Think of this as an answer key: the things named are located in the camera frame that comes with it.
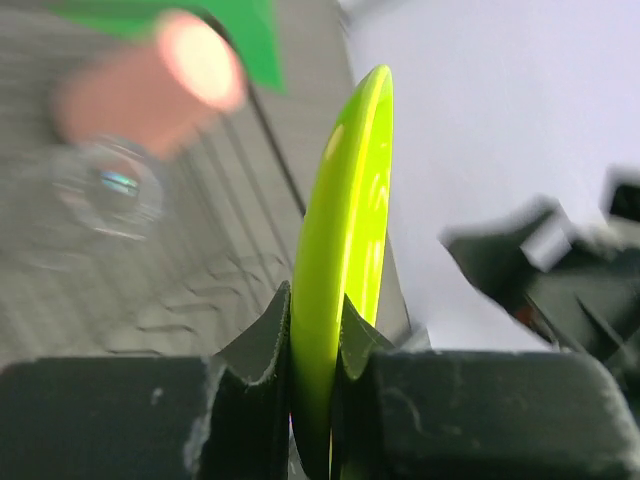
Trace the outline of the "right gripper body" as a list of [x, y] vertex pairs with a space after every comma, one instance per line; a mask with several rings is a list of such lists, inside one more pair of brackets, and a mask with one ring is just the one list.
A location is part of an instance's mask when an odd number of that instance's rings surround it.
[[603, 220], [567, 223], [558, 257], [526, 287], [531, 327], [586, 352], [624, 380], [639, 377], [639, 173], [611, 170]]

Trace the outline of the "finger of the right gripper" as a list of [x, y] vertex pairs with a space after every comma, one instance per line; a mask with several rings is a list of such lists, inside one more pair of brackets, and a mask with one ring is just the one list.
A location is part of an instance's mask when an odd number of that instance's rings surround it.
[[580, 265], [580, 245], [558, 201], [535, 197], [500, 220], [445, 229], [441, 243], [466, 281], [498, 305], [528, 305], [545, 274]]

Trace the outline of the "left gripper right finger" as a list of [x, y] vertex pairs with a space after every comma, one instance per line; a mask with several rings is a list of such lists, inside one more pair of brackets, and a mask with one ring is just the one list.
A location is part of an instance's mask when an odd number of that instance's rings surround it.
[[335, 479], [635, 479], [639, 427], [579, 353], [395, 348], [351, 302], [332, 407]]

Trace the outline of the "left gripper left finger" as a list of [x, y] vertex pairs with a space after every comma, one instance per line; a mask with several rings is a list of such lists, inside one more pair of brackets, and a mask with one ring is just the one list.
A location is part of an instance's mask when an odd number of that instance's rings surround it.
[[49, 357], [1, 372], [5, 479], [283, 479], [289, 305], [203, 358]]

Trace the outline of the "lime green plate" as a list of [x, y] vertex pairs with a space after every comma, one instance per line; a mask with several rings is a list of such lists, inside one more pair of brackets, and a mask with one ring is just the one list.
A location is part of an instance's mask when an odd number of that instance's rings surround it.
[[330, 472], [330, 408], [343, 307], [375, 325], [385, 256], [393, 80], [374, 67], [338, 115], [304, 216], [291, 290], [293, 432], [311, 479]]

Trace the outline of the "clear glass cup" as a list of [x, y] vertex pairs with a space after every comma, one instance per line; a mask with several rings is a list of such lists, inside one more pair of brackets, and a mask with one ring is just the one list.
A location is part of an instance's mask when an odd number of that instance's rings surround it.
[[52, 147], [20, 172], [16, 231], [53, 251], [144, 240], [163, 216], [166, 180], [160, 160], [122, 138]]

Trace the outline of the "pink plastic cup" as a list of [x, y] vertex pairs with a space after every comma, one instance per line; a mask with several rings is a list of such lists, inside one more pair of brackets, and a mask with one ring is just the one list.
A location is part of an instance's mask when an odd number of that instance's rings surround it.
[[70, 143], [119, 137], [168, 157], [219, 114], [238, 110], [248, 81], [238, 54], [193, 13], [161, 14], [149, 36], [82, 63], [52, 101]]

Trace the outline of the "green cutting mat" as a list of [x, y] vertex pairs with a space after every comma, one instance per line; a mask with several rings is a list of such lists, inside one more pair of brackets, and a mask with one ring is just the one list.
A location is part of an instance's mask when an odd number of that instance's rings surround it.
[[209, 24], [238, 53], [250, 80], [286, 91], [275, 6], [267, 0], [49, 1], [47, 8], [72, 22], [122, 38], [151, 29], [159, 15], [184, 10]]

